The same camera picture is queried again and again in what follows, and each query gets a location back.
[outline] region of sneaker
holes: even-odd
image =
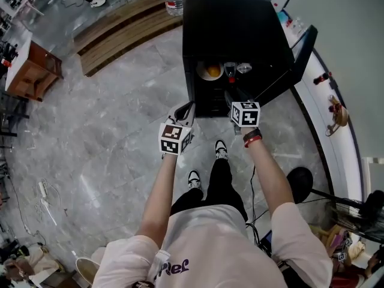
[[[216,159],[228,160],[227,146],[223,140],[217,140],[215,144]]]
[[[188,188],[198,188],[201,190],[201,181],[200,181],[200,175],[197,170],[190,171],[188,175]]]
[[[91,1],[91,7],[100,7],[104,3],[106,3],[107,0],[92,0]]]

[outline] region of black and white sneaker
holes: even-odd
[[[200,175],[197,170],[192,170],[190,171],[188,175],[188,188],[193,189],[193,188],[201,188],[201,181],[200,181]]]
[[[215,144],[216,159],[228,160],[227,146],[223,140],[217,140]]]

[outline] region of wooden step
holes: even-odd
[[[74,37],[76,52],[81,56],[94,44],[103,41],[131,22],[164,8],[164,0],[136,0],[105,15]]]
[[[136,0],[104,16],[74,38],[83,74],[92,76],[138,45],[182,25],[164,0]]]

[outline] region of red wristband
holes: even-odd
[[[248,139],[248,140],[244,143],[244,147],[245,147],[245,148],[248,148],[248,145],[249,145],[250,143],[252,143],[253,141],[261,140],[261,139],[262,139],[261,136],[252,137],[252,138]]]

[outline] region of white t-shirt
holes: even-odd
[[[272,255],[311,287],[329,287],[332,262],[293,203],[272,219]],[[171,216],[163,250],[170,254],[147,278],[158,252],[146,236],[108,244],[93,288],[127,288],[139,280],[156,288],[286,287],[275,261],[251,243],[240,212],[228,205],[194,208]]]

